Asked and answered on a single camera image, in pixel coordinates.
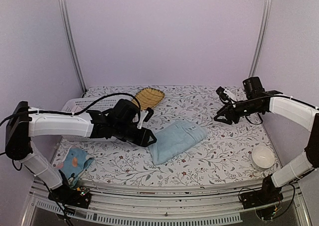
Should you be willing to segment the light blue towel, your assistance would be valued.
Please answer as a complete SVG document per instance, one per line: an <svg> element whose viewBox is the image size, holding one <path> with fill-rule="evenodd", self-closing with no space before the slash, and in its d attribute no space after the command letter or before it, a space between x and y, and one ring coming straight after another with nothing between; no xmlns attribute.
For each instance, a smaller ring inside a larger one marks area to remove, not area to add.
<svg viewBox="0 0 319 226"><path fill-rule="evenodd" d="M157 141L149 146L154 165L160 165L200 143L207 133L198 124L177 120L155 133Z"/></svg>

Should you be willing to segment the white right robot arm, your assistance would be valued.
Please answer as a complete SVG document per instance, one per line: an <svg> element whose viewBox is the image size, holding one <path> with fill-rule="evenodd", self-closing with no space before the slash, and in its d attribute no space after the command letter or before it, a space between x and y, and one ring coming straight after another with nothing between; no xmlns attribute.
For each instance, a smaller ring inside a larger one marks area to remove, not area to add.
<svg viewBox="0 0 319 226"><path fill-rule="evenodd" d="M245 100L219 87L216 91L224 104L214 120L237 124L242 117L254 113L272 113L265 128L283 164L264 182L258 200L268 204L277 196L277 189L301 179L319 167L319 109L278 91L253 90Z"/></svg>

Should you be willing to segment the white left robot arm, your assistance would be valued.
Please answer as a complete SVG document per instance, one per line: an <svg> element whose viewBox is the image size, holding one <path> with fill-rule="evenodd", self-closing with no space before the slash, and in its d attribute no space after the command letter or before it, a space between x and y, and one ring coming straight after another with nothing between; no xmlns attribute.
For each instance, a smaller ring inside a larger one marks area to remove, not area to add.
<svg viewBox="0 0 319 226"><path fill-rule="evenodd" d="M5 118L5 154L28 167L46 185L55 190L63 202L70 203L74 192L66 186L62 174L47 160L53 140L62 136L78 136L89 139L117 138L140 147L148 147L157 141L150 129L142 126L152 110L142 111L133 102L120 99L116 105L104 111L85 108L78 112L49 111L32 108L21 101L13 113Z"/></svg>

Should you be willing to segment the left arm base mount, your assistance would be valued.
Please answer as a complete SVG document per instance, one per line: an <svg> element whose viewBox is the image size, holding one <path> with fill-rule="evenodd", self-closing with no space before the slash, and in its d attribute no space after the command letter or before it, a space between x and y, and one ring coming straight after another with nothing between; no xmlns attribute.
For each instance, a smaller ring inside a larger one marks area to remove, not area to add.
<svg viewBox="0 0 319 226"><path fill-rule="evenodd" d="M84 186L70 188L62 185L54 190L50 189L48 198L64 205L88 209L91 202L90 189Z"/></svg>

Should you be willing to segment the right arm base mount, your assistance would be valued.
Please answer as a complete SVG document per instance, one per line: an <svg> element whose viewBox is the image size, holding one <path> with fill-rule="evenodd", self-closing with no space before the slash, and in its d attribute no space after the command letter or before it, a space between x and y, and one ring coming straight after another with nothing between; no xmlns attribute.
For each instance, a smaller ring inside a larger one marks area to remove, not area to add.
<svg viewBox="0 0 319 226"><path fill-rule="evenodd" d="M272 175L268 175L263 179L261 189L249 189L248 192L239 193L238 199L244 209L279 203L283 200L284 197L281 193L282 187L276 188L271 176Z"/></svg>

